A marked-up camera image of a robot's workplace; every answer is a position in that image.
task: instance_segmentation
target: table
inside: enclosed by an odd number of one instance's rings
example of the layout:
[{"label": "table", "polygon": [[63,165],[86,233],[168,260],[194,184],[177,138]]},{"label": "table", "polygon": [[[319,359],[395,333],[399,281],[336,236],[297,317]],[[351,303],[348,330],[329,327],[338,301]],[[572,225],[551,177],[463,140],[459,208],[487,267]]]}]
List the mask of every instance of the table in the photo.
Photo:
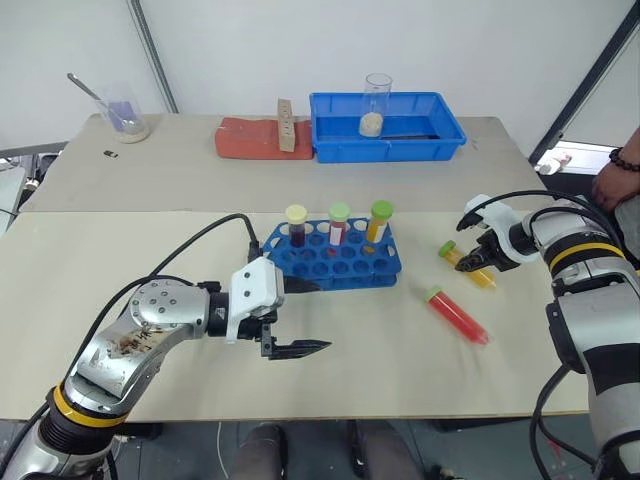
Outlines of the table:
[{"label": "table", "polygon": [[[367,211],[381,198],[403,212],[461,211],[478,193],[544,188],[495,117],[459,118],[468,141],[450,161],[378,164],[222,159],[213,141],[221,120],[151,115],[151,136],[124,145],[92,116],[22,211],[273,213],[302,203],[326,212],[336,200]],[[516,199],[513,205],[539,203]]]},{"label": "table", "polygon": [[15,167],[0,172],[0,237],[7,231],[13,221],[13,215],[20,201],[20,194],[27,179],[27,171],[22,167]]},{"label": "table", "polygon": [[[24,213],[0,248],[0,418],[27,418],[60,381],[102,305],[149,272],[193,232],[223,215],[202,212]],[[462,248],[478,232],[454,235],[460,214],[398,213],[391,225],[403,260],[385,289],[288,295],[274,327],[279,341],[333,344],[300,360],[267,361],[258,345],[222,339],[184,342],[132,411],[131,421],[338,417],[527,415],[559,365],[544,306],[552,300],[542,262],[478,289],[436,255],[451,237]],[[251,214],[262,240],[279,214]],[[165,273],[220,280],[241,268],[241,222],[212,232]],[[458,337],[423,303],[434,283],[492,336],[484,348]],[[570,374],[548,412],[587,408],[584,377]]]}]

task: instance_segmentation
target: blue plastic tray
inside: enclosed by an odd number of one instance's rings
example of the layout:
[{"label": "blue plastic tray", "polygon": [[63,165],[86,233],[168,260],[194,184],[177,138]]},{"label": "blue plastic tray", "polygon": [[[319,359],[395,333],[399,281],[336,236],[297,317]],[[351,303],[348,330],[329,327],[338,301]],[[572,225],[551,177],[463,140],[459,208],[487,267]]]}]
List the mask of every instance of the blue plastic tray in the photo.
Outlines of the blue plastic tray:
[{"label": "blue plastic tray", "polygon": [[[292,247],[289,243],[289,227],[287,223],[281,223],[264,243],[265,255],[285,275],[312,280],[323,290],[395,285],[402,264],[391,226],[387,225],[379,243],[372,244],[365,239],[366,218],[352,218],[348,224],[350,228],[339,247],[329,245],[327,220],[307,222],[304,246]],[[374,253],[363,253],[365,246],[373,248]]]},{"label": "blue plastic tray", "polygon": [[389,96],[382,137],[435,135],[437,139],[381,140],[358,133],[361,93],[312,93],[313,147],[321,163],[450,160],[467,137],[444,99],[435,92]]}]

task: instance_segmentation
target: glass cup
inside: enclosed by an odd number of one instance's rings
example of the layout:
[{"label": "glass cup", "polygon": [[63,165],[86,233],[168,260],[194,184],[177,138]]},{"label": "glass cup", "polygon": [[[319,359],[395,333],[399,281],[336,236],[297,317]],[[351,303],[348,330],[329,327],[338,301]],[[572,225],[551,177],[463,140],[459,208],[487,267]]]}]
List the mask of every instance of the glass cup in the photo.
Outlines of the glass cup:
[{"label": "glass cup", "polygon": [[382,133],[382,123],[387,113],[392,82],[393,79],[386,73],[367,75],[359,128],[360,135],[363,137],[379,137]]},{"label": "glass cup", "polygon": [[113,127],[116,140],[135,143],[149,136],[149,125],[128,85],[104,87],[98,92],[101,100],[95,100],[96,106],[102,118]]}]

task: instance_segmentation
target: yellow ring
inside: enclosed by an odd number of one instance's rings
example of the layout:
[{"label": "yellow ring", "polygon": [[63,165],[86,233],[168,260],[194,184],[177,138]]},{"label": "yellow ring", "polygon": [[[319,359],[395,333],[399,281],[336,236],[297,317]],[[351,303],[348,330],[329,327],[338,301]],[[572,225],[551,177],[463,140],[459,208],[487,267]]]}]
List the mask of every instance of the yellow ring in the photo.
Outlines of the yellow ring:
[{"label": "yellow ring", "polygon": [[61,385],[62,384],[57,385],[53,390],[53,401],[55,402],[56,407],[58,407],[58,410],[60,410],[60,413],[62,413],[62,415],[64,415],[74,423],[83,425],[85,427],[109,428],[124,423],[124,421],[129,416],[129,414],[127,414],[117,418],[94,418],[77,412],[64,399],[62,390],[60,389]]},{"label": "yellow ring", "polygon": [[622,250],[620,250],[617,247],[614,247],[613,245],[609,245],[608,243],[599,243],[599,242],[583,243],[582,245],[576,245],[575,247],[567,248],[563,252],[560,252],[558,255],[556,255],[555,258],[551,260],[551,263],[549,264],[549,270],[553,270],[553,268],[557,265],[557,263],[560,260],[562,260],[563,258],[567,258],[569,255],[573,255],[574,253],[582,252],[584,250],[593,250],[593,249],[609,250],[610,252],[613,252],[621,256],[622,258],[624,258],[624,253],[622,253]]}]

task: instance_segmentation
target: bracelet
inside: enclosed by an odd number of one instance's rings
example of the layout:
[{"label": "bracelet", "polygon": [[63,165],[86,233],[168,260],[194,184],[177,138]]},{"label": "bracelet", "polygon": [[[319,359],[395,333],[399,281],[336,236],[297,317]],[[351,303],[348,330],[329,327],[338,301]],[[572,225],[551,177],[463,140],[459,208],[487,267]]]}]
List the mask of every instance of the bracelet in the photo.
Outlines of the bracelet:
[{"label": "bracelet", "polygon": [[611,150],[609,154],[609,158],[611,163],[613,163],[616,167],[620,167],[623,170],[627,170],[629,172],[640,172],[640,164],[625,162],[620,158],[620,151],[622,148],[615,148]]}]

